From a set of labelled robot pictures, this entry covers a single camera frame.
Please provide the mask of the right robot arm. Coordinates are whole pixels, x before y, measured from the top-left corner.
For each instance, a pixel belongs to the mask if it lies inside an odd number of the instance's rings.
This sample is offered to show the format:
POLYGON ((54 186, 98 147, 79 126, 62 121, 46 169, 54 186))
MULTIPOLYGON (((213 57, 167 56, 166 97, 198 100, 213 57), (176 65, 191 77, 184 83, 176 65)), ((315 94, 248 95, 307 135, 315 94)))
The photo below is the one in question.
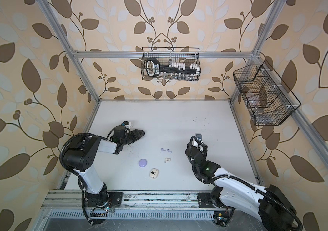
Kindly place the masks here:
POLYGON ((202 135, 192 136, 185 154, 195 177, 206 185, 213 185, 212 205, 231 207, 259 220, 268 231, 301 231, 303 223, 297 211, 282 191, 270 185, 248 182, 206 159, 208 147, 202 135))

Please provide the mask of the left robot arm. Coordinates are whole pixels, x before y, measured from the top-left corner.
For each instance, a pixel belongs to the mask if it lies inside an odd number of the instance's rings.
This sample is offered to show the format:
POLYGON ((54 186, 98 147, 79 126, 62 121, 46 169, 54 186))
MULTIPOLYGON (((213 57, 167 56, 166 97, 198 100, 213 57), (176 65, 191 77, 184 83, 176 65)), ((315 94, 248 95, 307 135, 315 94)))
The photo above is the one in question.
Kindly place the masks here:
POLYGON ((94 160, 98 153, 117 155, 145 135, 143 130, 131 130, 128 121, 115 126, 102 137, 84 132, 72 136, 62 147, 59 161, 64 169, 78 178, 82 199, 93 199, 103 207, 111 202, 106 183, 97 174, 94 160))

